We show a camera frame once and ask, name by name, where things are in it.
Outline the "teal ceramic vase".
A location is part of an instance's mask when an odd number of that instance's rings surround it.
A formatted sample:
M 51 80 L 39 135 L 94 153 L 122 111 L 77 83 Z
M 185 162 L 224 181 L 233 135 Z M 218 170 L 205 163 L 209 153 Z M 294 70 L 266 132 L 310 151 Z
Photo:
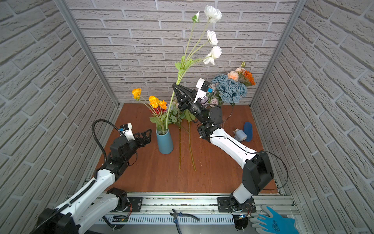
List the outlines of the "teal ceramic vase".
M 159 131 L 159 130 L 156 131 L 158 149 L 160 153 L 164 155 L 168 155 L 174 149 L 171 134 L 169 130 L 167 130 L 165 134 L 163 135 L 161 133 L 162 131 Z

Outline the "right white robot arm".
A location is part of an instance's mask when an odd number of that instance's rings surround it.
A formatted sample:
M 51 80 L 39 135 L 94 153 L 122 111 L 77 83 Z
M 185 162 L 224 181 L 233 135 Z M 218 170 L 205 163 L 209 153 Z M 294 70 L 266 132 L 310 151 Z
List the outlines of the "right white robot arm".
M 242 183 L 230 195 L 231 203 L 239 207 L 258 195 L 274 178 L 268 153 L 257 152 L 246 147 L 221 127 L 224 122 L 221 106 L 202 104 L 203 98 L 209 91 L 209 82 L 201 79 L 197 90 L 175 83 L 172 88 L 177 97 L 178 108 L 181 111 L 188 110 L 200 121 L 201 125 L 198 127 L 200 138 L 221 148 L 243 169 Z

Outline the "orange white small bouquet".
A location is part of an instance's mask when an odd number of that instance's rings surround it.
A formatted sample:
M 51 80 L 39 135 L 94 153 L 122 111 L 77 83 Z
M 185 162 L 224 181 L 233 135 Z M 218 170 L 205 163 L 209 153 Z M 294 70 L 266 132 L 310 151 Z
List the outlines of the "orange white small bouquet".
M 168 108 L 167 103 L 164 100 L 160 100 L 159 98 L 157 98 L 155 96 L 149 96 L 148 100 L 144 99 L 142 97 L 142 89 L 141 88 L 133 89 L 132 90 L 132 96 L 135 100 L 143 103 L 150 110 L 151 114 L 152 114 L 152 111 L 153 111 L 154 108 L 160 107 L 160 108 L 163 109 L 164 118 L 165 118 L 165 122 L 164 122 L 165 130 L 162 133 L 162 135 L 165 134 L 165 132 L 167 131 L 167 126 L 166 126 L 166 120 L 167 120 L 166 114 L 167 114 L 167 108 Z

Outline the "blue hydrangea white bouquet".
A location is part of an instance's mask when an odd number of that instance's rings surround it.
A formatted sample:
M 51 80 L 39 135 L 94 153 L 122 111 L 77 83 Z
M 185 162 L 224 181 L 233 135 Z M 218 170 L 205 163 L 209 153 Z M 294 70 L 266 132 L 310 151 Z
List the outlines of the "blue hydrangea white bouquet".
M 192 151 L 192 145 L 191 145 L 191 122 L 195 120 L 195 117 L 191 115 L 189 110 L 185 110 L 185 119 L 188 122 L 188 134 L 189 134 L 189 150 L 190 150 L 190 155 L 191 155 L 191 161 L 193 165 L 193 169 L 196 172 L 196 166 L 193 158 L 193 151 Z

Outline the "white poppy stem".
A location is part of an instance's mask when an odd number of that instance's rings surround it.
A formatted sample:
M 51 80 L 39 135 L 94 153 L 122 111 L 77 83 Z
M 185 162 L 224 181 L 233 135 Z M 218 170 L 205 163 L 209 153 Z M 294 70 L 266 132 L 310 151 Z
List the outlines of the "white poppy stem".
M 204 43 L 202 43 L 199 47 L 198 45 L 200 44 L 201 39 L 198 40 L 198 42 L 195 44 L 195 46 L 191 49 L 189 54 L 184 54 L 181 57 L 181 61 L 177 62 L 175 64 L 176 68 L 178 69 L 178 75 L 177 75 L 177 82 L 176 84 L 180 84 L 182 81 L 183 77 L 187 73 L 187 71 L 194 66 L 195 64 L 199 62 L 203 62 L 205 65 L 211 63 L 214 65 L 214 61 L 218 59 L 221 54 L 222 54 L 222 49 L 218 46 L 218 39 L 216 37 L 216 33 L 214 31 L 208 30 L 208 26 L 211 23 L 215 23 L 219 21 L 222 18 L 222 13 L 220 10 L 214 8 L 213 6 L 206 5 L 204 8 L 204 14 L 206 16 L 207 23 L 205 25 L 205 28 L 201 34 L 201 38 L 203 36 L 206 36 L 207 39 Z M 193 59 L 193 55 L 199 51 L 203 46 L 207 44 L 212 45 L 211 51 L 208 53 L 205 58 L 198 58 L 198 59 Z

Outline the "dusty blue rose bouquet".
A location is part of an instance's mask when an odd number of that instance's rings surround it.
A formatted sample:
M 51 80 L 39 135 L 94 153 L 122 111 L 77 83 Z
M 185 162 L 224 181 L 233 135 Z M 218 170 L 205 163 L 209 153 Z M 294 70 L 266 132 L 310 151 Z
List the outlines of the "dusty blue rose bouquet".
M 218 91 L 220 91 L 220 97 L 224 102 L 223 104 L 236 105 L 242 98 L 246 98 L 247 96 L 247 87 L 245 84 L 231 80 L 225 74 L 217 75 L 211 81 L 211 84 L 217 86 Z

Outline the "white lilac mixed bouquet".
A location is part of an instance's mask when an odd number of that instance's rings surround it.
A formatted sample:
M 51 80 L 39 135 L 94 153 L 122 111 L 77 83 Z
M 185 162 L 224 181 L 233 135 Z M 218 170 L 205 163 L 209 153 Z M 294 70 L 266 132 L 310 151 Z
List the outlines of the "white lilac mixed bouquet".
M 208 104 L 222 105 L 224 102 L 220 97 L 220 91 L 218 91 L 215 84 L 211 84 L 209 87 L 212 92 L 208 92 L 206 96 L 201 100 L 201 104 L 206 106 Z

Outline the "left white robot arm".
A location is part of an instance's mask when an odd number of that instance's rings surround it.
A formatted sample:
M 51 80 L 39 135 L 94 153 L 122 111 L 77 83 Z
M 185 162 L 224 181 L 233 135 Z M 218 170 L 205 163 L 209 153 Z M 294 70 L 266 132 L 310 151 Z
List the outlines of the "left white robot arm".
M 123 190 L 113 188 L 100 200 L 97 197 L 118 180 L 131 166 L 137 150 L 151 143 L 152 130 L 133 134 L 120 128 L 104 164 L 78 192 L 55 209 L 45 209 L 39 216 L 33 234 L 83 234 L 112 210 L 126 209 L 128 202 Z

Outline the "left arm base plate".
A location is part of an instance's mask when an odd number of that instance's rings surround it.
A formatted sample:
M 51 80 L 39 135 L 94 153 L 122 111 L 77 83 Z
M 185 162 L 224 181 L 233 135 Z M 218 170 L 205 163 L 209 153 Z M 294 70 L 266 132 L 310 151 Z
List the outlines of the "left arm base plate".
M 139 213 L 142 207 L 142 197 L 121 197 L 112 212 Z

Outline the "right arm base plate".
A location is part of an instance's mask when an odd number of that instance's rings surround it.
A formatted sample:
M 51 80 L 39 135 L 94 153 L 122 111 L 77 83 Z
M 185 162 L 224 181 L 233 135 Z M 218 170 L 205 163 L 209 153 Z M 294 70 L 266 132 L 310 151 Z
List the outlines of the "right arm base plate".
M 234 198 L 218 197 L 217 203 L 220 213 L 255 213 L 257 211 L 254 198 L 239 203 Z

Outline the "red gerbera stem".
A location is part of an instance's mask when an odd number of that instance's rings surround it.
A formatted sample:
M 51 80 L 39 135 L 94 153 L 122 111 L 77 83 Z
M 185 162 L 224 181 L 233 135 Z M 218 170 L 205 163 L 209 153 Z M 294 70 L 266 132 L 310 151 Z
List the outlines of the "red gerbera stem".
M 154 108 L 152 111 L 152 117 L 150 117 L 150 121 L 154 124 L 156 124 L 157 131 L 159 134 L 162 134 L 165 130 L 165 118 L 164 118 L 164 112 L 163 109 L 158 107 Z

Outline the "orange gerbera stem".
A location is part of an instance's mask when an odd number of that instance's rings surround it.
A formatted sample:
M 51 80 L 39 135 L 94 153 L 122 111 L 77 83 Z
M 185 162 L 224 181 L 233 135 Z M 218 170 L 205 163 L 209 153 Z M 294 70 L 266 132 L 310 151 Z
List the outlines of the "orange gerbera stem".
M 244 78 L 251 84 L 251 86 L 256 85 L 251 72 L 244 70 L 243 75 L 244 75 Z

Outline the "peach rose stem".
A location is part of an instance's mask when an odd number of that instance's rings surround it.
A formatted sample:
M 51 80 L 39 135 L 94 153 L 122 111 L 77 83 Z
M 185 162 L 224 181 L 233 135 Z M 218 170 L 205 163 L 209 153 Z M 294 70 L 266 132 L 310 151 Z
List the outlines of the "peach rose stem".
M 242 75 L 246 70 L 246 63 L 243 61 L 240 65 L 240 67 L 236 68 L 235 71 L 231 71 L 228 73 L 228 78 L 234 81 L 238 81 L 240 75 Z

